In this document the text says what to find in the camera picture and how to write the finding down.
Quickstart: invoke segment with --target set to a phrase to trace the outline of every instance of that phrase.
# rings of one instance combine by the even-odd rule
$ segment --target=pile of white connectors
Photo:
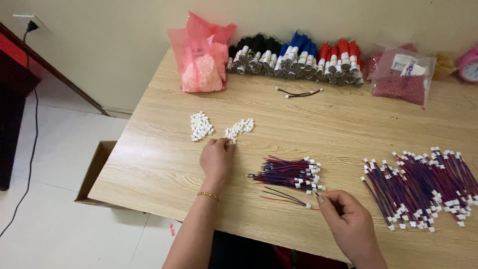
[[[240,123],[235,123],[231,128],[226,128],[226,136],[230,139],[231,144],[236,143],[236,136],[243,132],[250,132],[254,129],[254,119],[247,119],[246,121],[242,119]]]
[[[191,131],[193,131],[191,138],[196,142],[203,139],[207,134],[211,135],[214,132],[214,128],[209,123],[209,118],[206,114],[200,111],[191,116]]]

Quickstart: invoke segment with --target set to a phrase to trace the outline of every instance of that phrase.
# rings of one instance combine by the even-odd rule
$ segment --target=pink alarm clock
[[[478,83],[478,47],[465,53],[455,65],[464,81]]]

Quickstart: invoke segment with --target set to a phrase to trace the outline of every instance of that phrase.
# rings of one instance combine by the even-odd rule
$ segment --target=hand
[[[346,191],[328,191],[317,201],[335,242],[357,269],[387,268],[372,216],[355,197]]]
[[[199,164],[206,174],[201,191],[220,195],[232,170],[236,145],[228,145],[228,138],[211,139],[204,147]]]

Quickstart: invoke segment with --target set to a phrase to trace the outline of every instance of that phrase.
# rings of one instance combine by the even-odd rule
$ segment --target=wood grain surface
[[[192,142],[190,118],[203,111],[221,138],[227,127],[254,118],[251,133],[237,137],[232,177],[221,201],[217,230],[283,247],[348,261],[319,211],[260,198],[264,188],[246,174],[262,158],[305,156],[322,164],[319,183],[346,190],[368,210],[390,268],[473,268],[478,264],[478,213],[459,227],[448,213],[435,220],[435,233],[407,228],[390,231],[360,177],[363,158],[395,160],[392,151],[430,154],[431,146],[461,151],[478,176],[478,89],[432,83],[426,110],[405,101],[371,97],[361,89],[309,81],[228,75],[227,91],[188,94],[172,50],[164,57],[89,197],[182,221],[201,186],[199,155],[207,139]],[[285,99],[275,86],[311,97]],[[315,195],[282,191],[313,206]]]

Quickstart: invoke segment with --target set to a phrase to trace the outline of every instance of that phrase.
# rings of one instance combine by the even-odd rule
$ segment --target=cable
[[[36,30],[38,29],[38,26],[30,21],[28,22],[28,27],[27,27],[27,30],[25,31],[25,34],[23,35],[23,44],[26,45],[26,42],[25,42],[25,39],[27,37],[27,34],[33,30]],[[30,71],[30,58],[28,57],[28,54],[26,54],[27,56],[27,69],[28,71]],[[15,216],[17,214],[17,210],[18,210],[18,207],[20,206],[21,202],[23,201],[23,199],[25,198],[25,196],[27,195],[28,193],[28,190],[30,190],[30,179],[32,178],[32,163],[33,163],[33,156],[35,155],[35,148],[36,148],[36,141],[38,139],[38,95],[36,93],[36,89],[33,89],[33,91],[35,92],[35,98],[36,98],[36,107],[35,107],[35,129],[36,129],[36,134],[35,134],[35,141],[33,142],[33,150],[32,150],[32,157],[30,158],[30,171],[28,172],[28,183],[27,183],[27,190],[25,192],[25,194],[22,196],[22,198],[20,199],[20,202],[18,202],[17,204],[17,207],[15,207],[15,211],[13,212],[13,217],[11,218],[11,221],[10,223],[8,223],[7,227],[5,227],[5,229],[3,229],[2,233],[0,234],[0,237],[2,237],[2,235],[5,233],[5,231],[8,229],[8,227],[10,227],[11,223],[13,222],[13,220],[15,219]]]

